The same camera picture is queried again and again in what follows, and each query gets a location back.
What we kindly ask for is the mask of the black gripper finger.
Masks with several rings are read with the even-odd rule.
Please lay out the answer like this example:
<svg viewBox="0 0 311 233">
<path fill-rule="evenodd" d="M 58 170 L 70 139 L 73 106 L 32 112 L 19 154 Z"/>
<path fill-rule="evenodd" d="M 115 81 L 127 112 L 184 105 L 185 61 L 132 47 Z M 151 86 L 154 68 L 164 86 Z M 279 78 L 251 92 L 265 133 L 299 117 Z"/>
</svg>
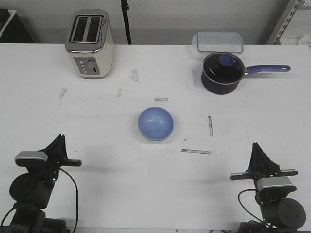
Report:
<svg viewBox="0 0 311 233">
<path fill-rule="evenodd" d="M 262 173 L 279 173 L 280 165 L 273 162 L 262 150 L 258 143 L 256 146 L 256 170 Z"/>
<path fill-rule="evenodd" d="M 39 150 L 50 160 L 59 160 L 62 155 L 62 135 L 59 134 L 46 148 Z"/>
<path fill-rule="evenodd" d="M 247 173 L 256 172 L 257 165 L 258 165 L 258 162 L 257 162 L 257 142 L 254 142 L 252 144 L 252 150 L 251 150 L 251 157 L 250 157 L 249 165 L 248 165 L 248 168 L 245 172 L 247 172 Z"/>
<path fill-rule="evenodd" d="M 60 148 L 61 148 L 61 159 L 62 160 L 67 160 L 68 159 L 68 155 L 67 155 L 67 151 L 66 151 L 66 141 L 65 141 L 65 136 L 61 135 L 60 138 Z"/>
</svg>

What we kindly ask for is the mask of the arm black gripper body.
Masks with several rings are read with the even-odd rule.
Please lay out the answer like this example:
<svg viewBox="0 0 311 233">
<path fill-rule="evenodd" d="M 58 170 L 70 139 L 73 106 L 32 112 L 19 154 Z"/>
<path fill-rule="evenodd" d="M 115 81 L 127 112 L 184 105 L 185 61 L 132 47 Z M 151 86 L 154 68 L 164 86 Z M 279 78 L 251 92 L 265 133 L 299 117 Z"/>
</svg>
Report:
<svg viewBox="0 0 311 233">
<path fill-rule="evenodd" d="M 44 184 L 55 184 L 58 179 L 59 170 L 62 166 L 79 167 L 82 161 L 79 159 L 63 159 L 59 161 L 49 161 L 41 171 L 40 179 Z"/>
<path fill-rule="evenodd" d="M 241 172 L 241 173 L 232 173 L 230 175 L 230 179 L 232 181 L 237 180 L 248 180 L 251 179 L 254 182 L 255 186 L 255 200 L 259 205 L 268 205 L 272 202 L 276 202 L 282 199 L 285 199 L 290 193 L 292 193 L 291 190 L 284 188 L 284 189 L 268 189 L 263 191 L 258 191 L 255 181 L 261 179 L 261 178 L 268 178 L 268 177 L 290 177 L 295 176 L 298 174 L 298 171 L 295 169 L 284 169 L 281 170 L 279 173 L 247 173 L 247 172 Z"/>
</svg>

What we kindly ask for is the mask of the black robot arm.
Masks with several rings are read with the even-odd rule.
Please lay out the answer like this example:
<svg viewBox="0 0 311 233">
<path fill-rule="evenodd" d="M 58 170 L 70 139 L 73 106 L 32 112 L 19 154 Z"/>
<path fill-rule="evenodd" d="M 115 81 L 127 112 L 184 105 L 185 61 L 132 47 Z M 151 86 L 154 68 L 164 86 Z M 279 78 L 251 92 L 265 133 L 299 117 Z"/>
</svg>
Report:
<svg viewBox="0 0 311 233">
<path fill-rule="evenodd" d="M 255 220 L 242 222 L 239 233 L 297 233 L 306 222 L 306 212 L 296 200 L 288 198 L 288 194 L 297 190 L 289 180 L 298 171 L 282 170 L 265 154 L 260 145 L 252 144 L 248 169 L 242 173 L 232 173 L 232 181 L 248 180 L 254 182 L 255 201 L 260 207 L 262 219 L 246 209 Z"/>
<path fill-rule="evenodd" d="M 10 185 L 10 196 L 15 204 L 8 211 L 14 216 L 8 226 L 1 225 L 2 233 L 69 233 L 65 220 L 47 218 L 53 188 L 62 166 L 79 167 L 82 161 L 69 159 L 65 136 L 59 134 L 46 148 L 38 151 L 21 151 L 15 163 L 25 167 L 27 173 L 19 175 Z"/>
</svg>

